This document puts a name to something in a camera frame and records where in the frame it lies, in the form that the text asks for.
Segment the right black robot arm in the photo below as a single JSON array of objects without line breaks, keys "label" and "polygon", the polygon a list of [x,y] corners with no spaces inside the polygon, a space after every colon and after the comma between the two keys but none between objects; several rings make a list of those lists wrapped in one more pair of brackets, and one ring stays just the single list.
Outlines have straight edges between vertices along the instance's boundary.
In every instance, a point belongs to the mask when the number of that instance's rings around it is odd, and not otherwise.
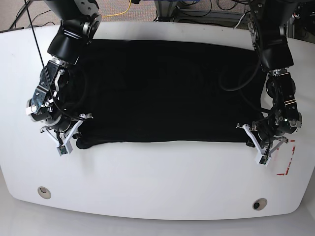
[{"label": "right black robot arm", "polygon": [[51,59],[43,65],[39,83],[27,102],[26,114],[43,122],[46,133],[56,144],[60,155],[72,152],[70,139],[91,114],[73,112],[78,102],[66,103],[65,93],[70,69],[77,63],[101,23],[102,16],[95,0],[47,0],[46,5],[61,20],[61,25],[47,52]]}]

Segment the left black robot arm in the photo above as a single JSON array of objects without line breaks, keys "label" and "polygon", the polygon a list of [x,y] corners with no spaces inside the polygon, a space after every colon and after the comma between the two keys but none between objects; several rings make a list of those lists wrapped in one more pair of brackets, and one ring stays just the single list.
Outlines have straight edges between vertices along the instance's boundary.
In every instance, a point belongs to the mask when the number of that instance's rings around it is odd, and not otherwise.
[{"label": "left black robot arm", "polygon": [[267,94],[272,108],[267,116],[252,124],[238,124],[250,140],[248,145],[257,149],[256,163],[267,166],[272,154],[302,126],[302,115],[295,99],[296,85],[288,68],[294,65],[286,37],[286,22],[299,2],[296,0],[249,0],[248,29],[252,46],[258,54],[254,75],[259,69],[268,73]]}]

